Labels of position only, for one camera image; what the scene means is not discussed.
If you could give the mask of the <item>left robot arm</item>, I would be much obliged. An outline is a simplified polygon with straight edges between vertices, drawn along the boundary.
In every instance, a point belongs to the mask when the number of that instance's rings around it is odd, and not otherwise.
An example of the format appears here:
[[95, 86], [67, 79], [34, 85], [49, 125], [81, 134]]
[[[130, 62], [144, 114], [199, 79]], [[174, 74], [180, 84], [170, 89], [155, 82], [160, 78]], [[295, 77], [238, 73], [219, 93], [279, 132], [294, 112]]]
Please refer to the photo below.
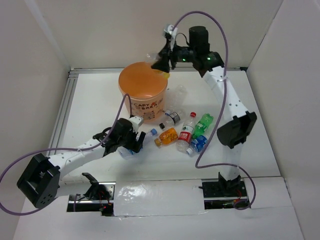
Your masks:
[[75, 150], [51, 156], [42, 153], [34, 155], [17, 181], [17, 187], [35, 208], [48, 206], [58, 197], [59, 190], [64, 186], [62, 178], [70, 172], [114, 153], [120, 147], [138, 153], [146, 136], [145, 132], [139, 132], [143, 122], [140, 116], [120, 118], [114, 127], [97, 133]]

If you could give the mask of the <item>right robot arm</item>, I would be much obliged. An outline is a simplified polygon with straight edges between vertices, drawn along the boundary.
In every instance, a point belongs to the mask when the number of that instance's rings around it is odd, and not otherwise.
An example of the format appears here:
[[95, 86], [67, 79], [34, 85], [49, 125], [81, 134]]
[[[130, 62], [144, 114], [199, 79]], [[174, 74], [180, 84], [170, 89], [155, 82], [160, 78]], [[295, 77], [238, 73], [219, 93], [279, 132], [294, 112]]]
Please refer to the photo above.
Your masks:
[[219, 173], [218, 190], [223, 196], [230, 196], [240, 185], [241, 177], [236, 167], [240, 164], [242, 144], [251, 133], [257, 114], [249, 112], [238, 97], [224, 73], [225, 64], [221, 56], [210, 50], [209, 32], [204, 26], [189, 28], [186, 46], [177, 45], [177, 29], [173, 25], [167, 25], [163, 35], [166, 43], [158, 53], [157, 61], [152, 64], [152, 69], [169, 73], [177, 63], [192, 63], [223, 108], [225, 124], [216, 130], [216, 135], [223, 145], [224, 162], [231, 165], [229, 170]]

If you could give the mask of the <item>clear crushed bottle by bin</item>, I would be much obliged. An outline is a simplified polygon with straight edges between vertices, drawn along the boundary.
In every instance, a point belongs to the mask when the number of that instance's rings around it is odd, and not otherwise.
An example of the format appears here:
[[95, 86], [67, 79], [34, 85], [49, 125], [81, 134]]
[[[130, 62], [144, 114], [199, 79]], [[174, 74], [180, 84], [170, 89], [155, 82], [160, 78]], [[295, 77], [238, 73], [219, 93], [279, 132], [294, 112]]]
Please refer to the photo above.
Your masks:
[[167, 109], [171, 112], [179, 109], [185, 100], [187, 89], [183, 85], [178, 85], [169, 95]]

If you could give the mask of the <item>clear bottle blue cap label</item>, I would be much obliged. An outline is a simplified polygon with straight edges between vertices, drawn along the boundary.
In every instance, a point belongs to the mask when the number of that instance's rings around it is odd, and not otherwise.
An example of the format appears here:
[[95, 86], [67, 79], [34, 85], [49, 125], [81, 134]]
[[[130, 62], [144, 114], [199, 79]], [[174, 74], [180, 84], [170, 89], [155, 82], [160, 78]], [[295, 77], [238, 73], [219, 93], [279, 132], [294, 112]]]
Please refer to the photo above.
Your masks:
[[143, 150], [143, 147], [145, 147], [150, 143], [150, 141], [153, 141], [155, 139], [157, 134], [158, 132], [155, 128], [152, 128], [149, 132], [147, 132], [142, 143], [142, 148], [138, 153], [134, 152], [133, 150], [126, 149], [123, 146], [119, 147], [117, 151], [123, 159], [133, 159], [135, 155], [139, 154]]

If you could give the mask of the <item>clear bottle black label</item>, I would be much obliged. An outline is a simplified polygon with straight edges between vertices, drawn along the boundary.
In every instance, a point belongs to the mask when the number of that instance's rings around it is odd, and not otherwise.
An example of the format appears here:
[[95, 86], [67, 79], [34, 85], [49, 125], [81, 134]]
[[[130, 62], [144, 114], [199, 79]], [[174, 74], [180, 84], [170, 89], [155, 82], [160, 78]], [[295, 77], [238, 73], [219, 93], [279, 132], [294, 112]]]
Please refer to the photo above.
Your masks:
[[163, 118], [163, 120], [159, 124], [159, 127], [163, 131], [172, 128], [179, 124], [181, 120], [185, 118], [185, 116], [186, 112], [183, 109], [173, 110]]

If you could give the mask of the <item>aluminium frame rail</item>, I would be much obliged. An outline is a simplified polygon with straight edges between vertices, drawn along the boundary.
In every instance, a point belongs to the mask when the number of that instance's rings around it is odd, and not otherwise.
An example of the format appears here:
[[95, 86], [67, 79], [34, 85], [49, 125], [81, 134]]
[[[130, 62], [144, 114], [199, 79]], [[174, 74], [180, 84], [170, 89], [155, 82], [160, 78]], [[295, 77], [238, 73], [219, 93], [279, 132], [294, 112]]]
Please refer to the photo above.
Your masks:
[[[123, 68], [74, 68], [69, 72], [69, 75], [79, 75], [79, 74], [104, 74], [104, 73], [120, 73]], [[248, 67], [235, 67], [228, 68], [227, 71], [244, 71], [246, 72]], [[195, 72], [196, 70], [192, 67], [177, 67], [174, 70], [171, 70], [170, 73], [173, 72]]]
[[68, 74], [63, 97], [49, 141], [49, 149], [62, 148], [63, 146], [64, 135], [66, 132], [69, 114], [76, 91], [78, 76], [79, 73], [77, 73], [75, 70], [71, 70]]

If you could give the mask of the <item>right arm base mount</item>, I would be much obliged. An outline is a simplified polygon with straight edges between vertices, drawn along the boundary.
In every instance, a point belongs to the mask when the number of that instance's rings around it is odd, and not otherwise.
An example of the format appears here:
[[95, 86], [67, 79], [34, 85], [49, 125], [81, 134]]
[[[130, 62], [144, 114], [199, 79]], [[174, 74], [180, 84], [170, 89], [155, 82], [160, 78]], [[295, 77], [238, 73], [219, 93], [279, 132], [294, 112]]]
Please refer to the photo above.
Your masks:
[[250, 201], [245, 182], [238, 178], [238, 185], [225, 188], [222, 177], [218, 179], [205, 179], [198, 187], [203, 193], [204, 209], [233, 209], [246, 208]]

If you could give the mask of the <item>orange juice bottle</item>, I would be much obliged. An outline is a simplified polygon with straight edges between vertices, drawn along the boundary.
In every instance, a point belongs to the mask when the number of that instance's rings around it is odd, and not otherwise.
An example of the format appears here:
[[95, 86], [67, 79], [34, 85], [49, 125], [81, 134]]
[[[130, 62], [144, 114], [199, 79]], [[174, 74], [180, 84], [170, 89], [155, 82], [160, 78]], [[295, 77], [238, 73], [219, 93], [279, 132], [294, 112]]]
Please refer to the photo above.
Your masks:
[[157, 147], [160, 147], [161, 145], [169, 145], [175, 142], [177, 139], [178, 133], [173, 127], [171, 127], [161, 133], [159, 137], [154, 140], [154, 143]]

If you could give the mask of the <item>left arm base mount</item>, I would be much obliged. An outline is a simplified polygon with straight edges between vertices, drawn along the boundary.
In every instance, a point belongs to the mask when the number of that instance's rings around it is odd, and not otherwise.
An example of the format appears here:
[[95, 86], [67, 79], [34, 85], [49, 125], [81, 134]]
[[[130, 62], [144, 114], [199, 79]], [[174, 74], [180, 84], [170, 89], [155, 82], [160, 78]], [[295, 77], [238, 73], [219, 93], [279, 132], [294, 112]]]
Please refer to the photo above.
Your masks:
[[100, 212], [104, 217], [114, 216], [115, 182], [99, 182], [90, 173], [82, 176], [90, 186], [84, 193], [71, 194], [68, 197], [66, 211], [71, 212]]

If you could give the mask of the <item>green soda bottle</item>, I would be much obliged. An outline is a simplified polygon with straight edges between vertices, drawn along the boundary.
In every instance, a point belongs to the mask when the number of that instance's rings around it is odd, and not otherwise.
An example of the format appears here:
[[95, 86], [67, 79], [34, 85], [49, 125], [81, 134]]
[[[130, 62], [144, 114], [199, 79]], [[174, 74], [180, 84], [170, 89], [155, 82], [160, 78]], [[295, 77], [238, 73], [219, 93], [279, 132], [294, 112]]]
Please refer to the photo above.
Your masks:
[[196, 139], [200, 135], [204, 134], [208, 130], [209, 126], [212, 124], [213, 120], [214, 117], [209, 113], [203, 114], [200, 120], [195, 125], [192, 139]]

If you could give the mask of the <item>water bottle red label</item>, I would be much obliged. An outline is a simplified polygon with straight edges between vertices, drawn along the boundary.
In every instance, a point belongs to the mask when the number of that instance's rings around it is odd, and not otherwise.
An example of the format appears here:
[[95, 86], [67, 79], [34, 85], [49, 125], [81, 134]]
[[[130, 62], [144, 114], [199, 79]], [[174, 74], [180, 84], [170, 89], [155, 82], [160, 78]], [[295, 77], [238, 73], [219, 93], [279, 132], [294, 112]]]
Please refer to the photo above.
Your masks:
[[182, 125], [182, 129], [179, 133], [177, 142], [176, 142], [176, 149], [179, 152], [185, 153], [189, 147], [189, 144], [192, 139], [192, 135], [194, 133], [196, 126], [196, 113], [191, 112], [187, 119], [184, 121]]

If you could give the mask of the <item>aluminium frame rail left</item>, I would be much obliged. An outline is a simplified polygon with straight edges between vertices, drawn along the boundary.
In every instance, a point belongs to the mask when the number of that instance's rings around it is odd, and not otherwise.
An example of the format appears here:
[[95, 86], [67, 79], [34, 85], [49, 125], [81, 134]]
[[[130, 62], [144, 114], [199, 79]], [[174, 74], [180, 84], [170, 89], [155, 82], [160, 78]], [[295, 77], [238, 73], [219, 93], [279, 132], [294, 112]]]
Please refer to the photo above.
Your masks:
[[78, 76], [79, 73], [77, 73], [75, 70], [71, 70], [68, 74], [63, 97], [49, 141], [49, 149], [62, 148], [63, 146], [64, 135], [66, 132], [69, 114], [76, 91]]

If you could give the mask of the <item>blue label white cap bottle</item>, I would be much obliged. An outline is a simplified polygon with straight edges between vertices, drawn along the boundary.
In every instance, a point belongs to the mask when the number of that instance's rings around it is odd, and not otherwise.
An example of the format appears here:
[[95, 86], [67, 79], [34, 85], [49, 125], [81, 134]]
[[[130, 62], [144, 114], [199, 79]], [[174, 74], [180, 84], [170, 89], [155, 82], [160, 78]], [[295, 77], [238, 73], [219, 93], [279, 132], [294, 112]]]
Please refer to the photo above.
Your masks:
[[197, 138], [193, 139], [186, 150], [186, 153], [189, 156], [200, 153], [205, 145], [208, 143], [208, 137], [206, 135], [200, 135]]

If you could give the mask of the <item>aluminium frame rail back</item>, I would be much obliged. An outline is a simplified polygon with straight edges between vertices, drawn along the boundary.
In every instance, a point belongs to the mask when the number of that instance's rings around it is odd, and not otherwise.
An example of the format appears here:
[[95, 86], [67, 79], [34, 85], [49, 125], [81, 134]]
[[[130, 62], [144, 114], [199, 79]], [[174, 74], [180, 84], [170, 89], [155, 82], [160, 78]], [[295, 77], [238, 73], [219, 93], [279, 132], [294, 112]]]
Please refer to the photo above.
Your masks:
[[[79, 74], [104, 74], [104, 73], [120, 73], [123, 68], [74, 68], [69, 72], [69, 75], [79, 75]], [[246, 72], [248, 67], [235, 67], [228, 68], [227, 71], [244, 71]], [[173, 72], [195, 72], [196, 70], [192, 67], [177, 67], [174, 70], [171, 70], [170, 73]]]

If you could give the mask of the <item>orange plastic capybara bin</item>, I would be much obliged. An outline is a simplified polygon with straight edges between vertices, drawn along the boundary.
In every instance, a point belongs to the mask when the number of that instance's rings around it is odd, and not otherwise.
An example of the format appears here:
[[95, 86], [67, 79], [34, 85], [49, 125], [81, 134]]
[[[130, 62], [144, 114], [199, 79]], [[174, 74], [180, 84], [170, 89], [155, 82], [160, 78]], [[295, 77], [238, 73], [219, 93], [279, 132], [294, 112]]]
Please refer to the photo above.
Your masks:
[[150, 123], [164, 112], [168, 78], [163, 72], [151, 68], [147, 62], [136, 62], [125, 67], [118, 77], [118, 87], [129, 113]]

